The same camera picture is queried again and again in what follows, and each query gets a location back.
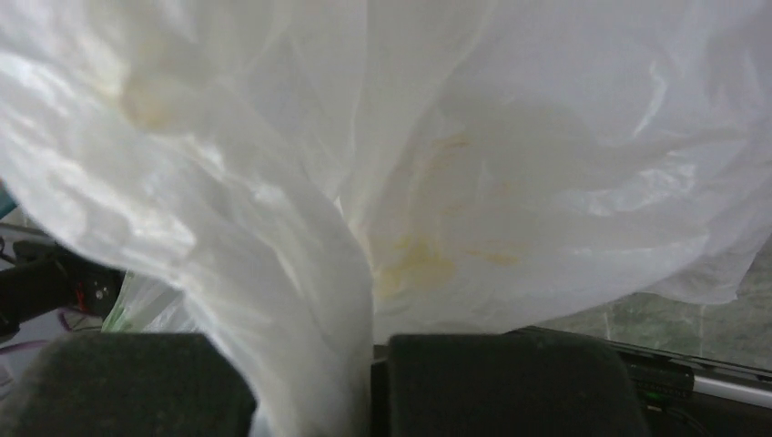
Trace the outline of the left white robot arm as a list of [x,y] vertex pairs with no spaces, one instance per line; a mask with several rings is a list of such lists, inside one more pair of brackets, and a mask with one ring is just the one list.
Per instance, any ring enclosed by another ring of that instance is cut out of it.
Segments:
[[52,310],[75,310],[104,319],[117,303],[126,273],[58,245],[22,240],[11,244],[11,267],[1,271],[1,340]]

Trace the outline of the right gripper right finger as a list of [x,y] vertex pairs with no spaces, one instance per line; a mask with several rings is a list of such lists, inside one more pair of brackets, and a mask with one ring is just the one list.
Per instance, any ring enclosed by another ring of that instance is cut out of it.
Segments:
[[374,436],[647,436],[618,354],[562,333],[398,335],[371,367]]

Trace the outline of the white plastic bag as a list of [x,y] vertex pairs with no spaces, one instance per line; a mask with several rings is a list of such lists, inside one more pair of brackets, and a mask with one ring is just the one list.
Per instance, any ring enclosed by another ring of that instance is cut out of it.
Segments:
[[4,1],[1,178],[180,291],[251,435],[354,436],[393,334],[736,296],[771,4]]

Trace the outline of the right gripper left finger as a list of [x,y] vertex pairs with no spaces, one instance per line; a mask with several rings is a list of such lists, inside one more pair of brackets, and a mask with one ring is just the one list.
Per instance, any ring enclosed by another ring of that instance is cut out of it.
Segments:
[[70,334],[1,403],[4,436],[247,436],[257,402],[201,334]]

